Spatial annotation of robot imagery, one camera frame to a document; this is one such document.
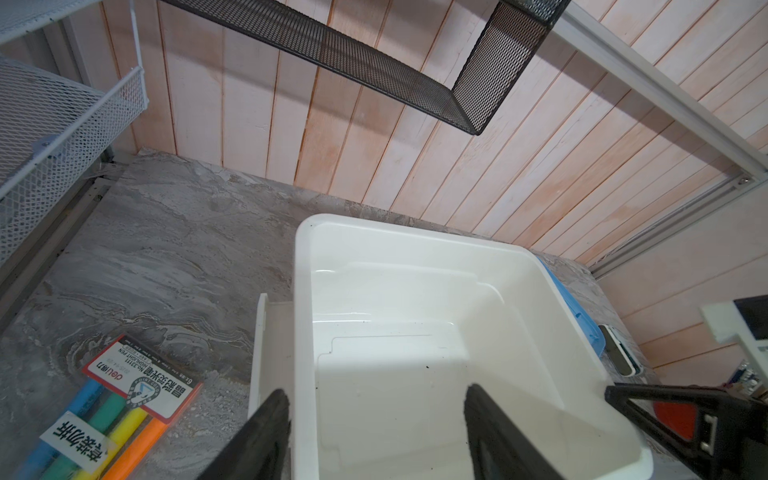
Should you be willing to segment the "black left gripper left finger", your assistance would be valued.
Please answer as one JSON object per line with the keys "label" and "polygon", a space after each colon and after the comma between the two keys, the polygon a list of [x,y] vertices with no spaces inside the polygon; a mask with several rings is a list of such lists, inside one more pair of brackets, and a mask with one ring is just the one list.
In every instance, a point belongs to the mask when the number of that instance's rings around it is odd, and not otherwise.
{"label": "black left gripper left finger", "polygon": [[289,407],[285,391],[274,390],[198,479],[280,479],[289,447]]}

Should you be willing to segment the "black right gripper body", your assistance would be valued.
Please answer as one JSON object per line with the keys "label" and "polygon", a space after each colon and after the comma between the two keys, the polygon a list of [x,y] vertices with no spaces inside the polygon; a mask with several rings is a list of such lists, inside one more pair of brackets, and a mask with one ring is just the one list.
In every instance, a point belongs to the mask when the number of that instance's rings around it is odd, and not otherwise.
{"label": "black right gripper body", "polygon": [[767,477],[767,297],[705,305],[714,340],[736,343],[745,363],[725,383],[727,400],[702,415],[699,449],[711,461],[710,479]]}

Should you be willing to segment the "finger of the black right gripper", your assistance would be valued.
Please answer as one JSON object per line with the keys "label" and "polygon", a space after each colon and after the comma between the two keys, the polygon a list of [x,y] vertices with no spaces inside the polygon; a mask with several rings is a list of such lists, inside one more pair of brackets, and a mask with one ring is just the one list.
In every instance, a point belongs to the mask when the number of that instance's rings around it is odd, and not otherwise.
{"label": "finger of the black right gripper", "polygon": [[744,405],[723,390],[617,383],[608,404],[695,474],[737,474]]}

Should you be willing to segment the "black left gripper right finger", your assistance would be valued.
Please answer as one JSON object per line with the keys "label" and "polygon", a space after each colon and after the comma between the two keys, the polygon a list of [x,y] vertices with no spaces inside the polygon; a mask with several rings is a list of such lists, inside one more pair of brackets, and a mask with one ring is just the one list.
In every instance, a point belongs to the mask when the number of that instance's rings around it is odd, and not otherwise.
{"label": "black left gripper right finger", "polygon": [[475,479],[563,479],[479,384],[467,389],[464,418]]}

